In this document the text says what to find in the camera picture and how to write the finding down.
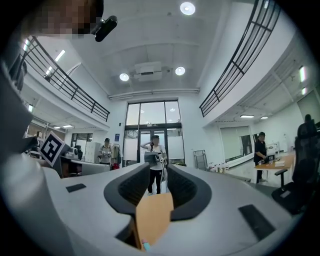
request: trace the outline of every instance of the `black chair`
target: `black chair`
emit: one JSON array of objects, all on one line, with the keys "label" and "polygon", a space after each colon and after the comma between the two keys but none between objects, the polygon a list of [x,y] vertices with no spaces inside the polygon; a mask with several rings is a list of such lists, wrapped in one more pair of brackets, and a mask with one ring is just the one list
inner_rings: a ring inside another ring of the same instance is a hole
[{"label": "black chair", "polygon": [[293,215],[308,203],[319,178],[320,132],[313,122],[298,128],[295,155],[293,182],[284,185],[284,173],[288,170],[279,170],[275,175],[281,177],[281,188],[272,192],[272,198]]}]

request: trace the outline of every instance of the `black headrest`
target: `black headrest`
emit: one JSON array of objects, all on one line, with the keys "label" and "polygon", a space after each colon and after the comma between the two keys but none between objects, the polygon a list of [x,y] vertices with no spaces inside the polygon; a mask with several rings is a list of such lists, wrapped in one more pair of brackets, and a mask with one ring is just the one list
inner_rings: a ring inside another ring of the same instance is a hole
[{"label": "black headrest", "polygon": [[311,120],[301,124],[298,128],[298,138],[305,139],[317,135],[317,127],[315,121]]}]

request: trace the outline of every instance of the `man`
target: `man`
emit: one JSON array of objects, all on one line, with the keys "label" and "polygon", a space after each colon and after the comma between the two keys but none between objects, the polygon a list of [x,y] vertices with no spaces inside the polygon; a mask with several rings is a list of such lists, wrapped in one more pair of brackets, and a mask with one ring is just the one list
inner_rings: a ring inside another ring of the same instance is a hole
[{"label": "man", "polygon": [[104,145],[99,150],[100,164],[102,165],[110,165],[111,163],[111,146],[110,139],[105,138]]},{"label": "man", "polygon": [[156,183],[156,193],[161,194],[161,179],[163,169],[165,166],[165,160],[167,159],[166,148],[159,144],[159,136],[154,135],[150,142],[141,145],[141,148],[146,149],[150,152],[158,152],[157,164],[150,167],[150,182],[148,186],[148,196],[153,194],[152,185]]},{"label": "man", "polygon": [[[267,158],[267,147],[265,143],[266,134],[262,131],[259,133],[258,140],[254,144],[254,157],[253,161],[255,166],[259,165],[259,162]],[[262,178],[262,170],[257,170],[257,183],[265,182]]]}]

